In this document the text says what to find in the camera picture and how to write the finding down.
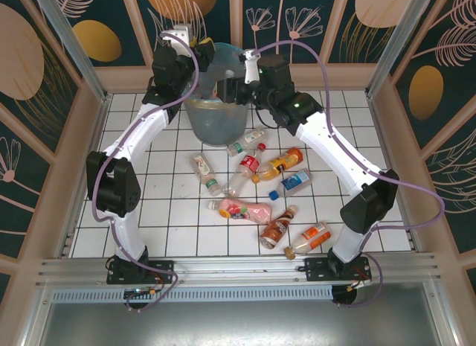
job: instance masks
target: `plastic bottle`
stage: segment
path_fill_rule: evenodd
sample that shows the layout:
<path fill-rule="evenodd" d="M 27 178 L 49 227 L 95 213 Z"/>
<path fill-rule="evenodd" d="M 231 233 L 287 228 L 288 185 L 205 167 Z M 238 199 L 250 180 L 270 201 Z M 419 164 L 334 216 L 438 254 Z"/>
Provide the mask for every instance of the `plastic bottle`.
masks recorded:
<path fill-rule="evenodd" d="M 220 195 L 222 189 L 215 180 L 215 173 L 203 153 L 197 153 L 192 156 L 192 165 L 195 173 L 200 178 L 200 182 L 207 187 L 210 195 Z"/>
<path fill-rule="evenodd" d="M 218 211 L 224 218 L 250 220 L 259 225 L 267 225 L 271 220 L 272 207 L 265 203 L 250 203 L 238 199 L 210 201 L 208 208 Z"/>
<path fill-rule="evenodd" d="M 284 254 L 289 260 L 296 258 L 296 254 L 309 253 L 315 247 L 330 238 L 329 227 L 324 222 L 318 222 L 292 241 L 290 247 L 284 249 Z"/>
<path fill-rule="evenodd" d="M 228 145 L 226 151 L 230 157 L 236 156 L 243 150 L 252 150 L 258 146 L 259 143 L 265 141 L 266 131 L 258 128 L 244 134 L 241 138 L 235 141 L 232 145 Z"/>
<path fill-rule="evenodd" d="M 245 183 L 256 173 L 260 166 L 261 154 L 266 149 L 263 143 L 258 144 L 256 150 L 253 150 L 239 163 L 238 168 L 232 175 L 231 179 L 223 186 L 225 196 L 236 199 Z"/>
<path fill-rule="evenodd" d="M 271 222 L 260 235 L 261 246 L 273 249 L 286 234 L 289 223 L 297 212 L 298 208 L 296 206 L 289 206 L 281 216 Z"/>
<path fill-rule="evenodd" d="M 274 201 L 280 197 L 290 197 L 312 184 L 312 174 L 308 169 L 302 169 L 298 173 L 293 173 L 287 179 L 277 184 L 276 190 L 269 193 L 269 198 Z"/>
<path fill-rule="evenodd" d="M 262 164 L 258 168 L 256 175 L 252 177 L 252 180 L 255 184 L 259 181 L 272 180 L 283 171 L 290 169 L 302 161 L 303 153 L 297 147 L 292 147 L 281 156 Z"/>

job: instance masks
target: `red label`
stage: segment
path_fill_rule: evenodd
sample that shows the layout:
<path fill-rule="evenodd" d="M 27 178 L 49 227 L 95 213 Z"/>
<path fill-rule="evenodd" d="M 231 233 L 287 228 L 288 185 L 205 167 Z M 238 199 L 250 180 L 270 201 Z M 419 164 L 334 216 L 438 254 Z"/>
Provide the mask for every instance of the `red label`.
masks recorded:
<path fill-rule="evenodd" d="M 251 170 L 252 173 L 256 173 L 258 166 L 260 163 L 256 160 L 253 156 L 247 155 L 245 158 L 240 162 L 241 165 L 246 166 L 248 169 Z"/>

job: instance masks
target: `white bottle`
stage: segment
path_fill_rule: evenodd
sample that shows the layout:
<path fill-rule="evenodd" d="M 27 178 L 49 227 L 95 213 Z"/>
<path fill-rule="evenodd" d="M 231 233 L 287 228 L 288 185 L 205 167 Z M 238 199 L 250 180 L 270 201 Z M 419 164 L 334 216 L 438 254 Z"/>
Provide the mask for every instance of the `white bottle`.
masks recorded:
<path fill-rule="evenodd" d="M 309 253 L 330 237 L 329 227 L 323 222 L 318 222 L 297 236 L 296 239 L 292 241 L 290 247 L 284 249 L 284 254 L 286 258 L 293 260 L 296 258 L 296 254 Z"/>
<path fill-rule="evenodd" d="M 256 173 L 257 168 L 260 166 L 261 154 L 265 148 L 265 144 L 258 144 L 257 149 L 250 152 L 239 163 L 238 168 L 231 179 L 225 184 L 225 186 L 223 186 L 223 193 L 225 196 L 232 199 L 236 199 L 239 196 L 245 183 L 251 179 L 254 173 Z"/>
<path fill-rule="evenodd" d="M 205 185 L 210 192 L 211 196 L 218 196 L 222 192 L 222 189 L 215 180 L 215 173 L 208 164 L 207 159 L 203 156 L 203 153 L 197 153 L 192 156 L 192 165 L 195 173 L 200 178 L 200 182 Z"/>
<path fill-rule="evenodd" d="M 262 128 L 258 128 L 244 134 L 238 141 L 235 141 L 232 145 L 228 145 L 226 151 L 230 157 L 236 156 L 243 150 L 255 149 L 259 143 L 264 142 L 266 139 L 266 131 Z"/>
<path fill-rule="evenodd" d="M 302 169 L 298 173 L 293 173 L 287 179 L 277 184 L 276 190 L 269 193 L 269 198 L 273 201 L 280 197 L 290 197 L 312 184 L 312 174 L 308 169 Z"/>

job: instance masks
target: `blue bottle cap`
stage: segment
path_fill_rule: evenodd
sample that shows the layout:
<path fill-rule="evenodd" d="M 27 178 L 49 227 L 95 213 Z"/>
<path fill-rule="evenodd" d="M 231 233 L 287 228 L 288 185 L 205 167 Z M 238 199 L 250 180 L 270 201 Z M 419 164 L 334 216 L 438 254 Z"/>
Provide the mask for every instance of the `blue bottle cap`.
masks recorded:
<path fill-rule="evenodd" d="M 279 195 L 279 193 L 278 193 L 277 191 L 271 191 L 271 192 L 269 193 L 269 198 L 270 198 L 272 201 L 274 201 L 274 200 L 276 200 L 276 199 L 279 199 L 279 198 L 280 198 L 280 195 Z"/>

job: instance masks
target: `white tile floor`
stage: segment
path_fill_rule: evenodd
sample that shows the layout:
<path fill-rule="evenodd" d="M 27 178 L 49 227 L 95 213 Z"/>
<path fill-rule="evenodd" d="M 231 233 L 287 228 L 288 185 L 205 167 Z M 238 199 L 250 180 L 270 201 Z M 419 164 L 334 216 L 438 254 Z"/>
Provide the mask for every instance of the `white tile floor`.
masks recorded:
<path fill-rule="evenodd" d="M 320 103 L 323 92 L 310 92 Z M 127 127 L 141 106 L 143 94 L 117 94 L 113 97 L 100 148 L 108 147 Z M 333 91 L 330 94 L 332 121 L 343 136 L 374 164 L 386 168 L 379 139 L 373 126 L 370 110 L 363 92 Z M 274 126 L 267 112 L 263 120 Z M 248 114 L 247 127 L 260 126 L 256 112 Z M 289 233 L 269 251 L 260 248 L 258 235 L 265 226 L 242 220 L 226 220 L 206 208 L 211 197 L 200 185 L 190 165 L 192 150 L 204 152 L 217 172 L 216 179 L 224 184 L 244 154 L 229 158 L 224 148 L 209 147 L 197 140 L 191 130 L 187 113 L 180 111 L 173 122 L 152 142 L 136 168 L 143 191 L 142 203 L 136 208 L 141 235 L 152 257 L 228 256 L 281 254 L 294 237 L 316 221 L 329 223 L 332 238 L 315 253 L 327 252 L 341 230 L 340 208 L 350 197 L 343 190 L 337 176 L 324 161 L 302 142 L 284 129 L 267 129 L 269 135 L 263 161 L 274 158 L 290 147 L 303 149 L 304 161 L 294 167 L 298 171 L 308 167 L 314 181 L 300 193 L 287 199 L 271 202 L 268 192 L 277 185 L 277 179 L 243 189 L 241 199 L 264 202 L 273 207 L 273 217 L 281 214 L 287 205 L 296 205 L 299 211 L 293 219 Z M 383 223 L 402 224 L 397 205 L 387 214 Z M 91 202 L 85 201 L 76 229 L 72 257 L 108 257 L 114 254 L 114 241 L 109 227 L 97 223 L 91 215 Z M 394 252 L 410 250 L 405 231 L 376 232 L 365 246 L 367 252 Z"/>

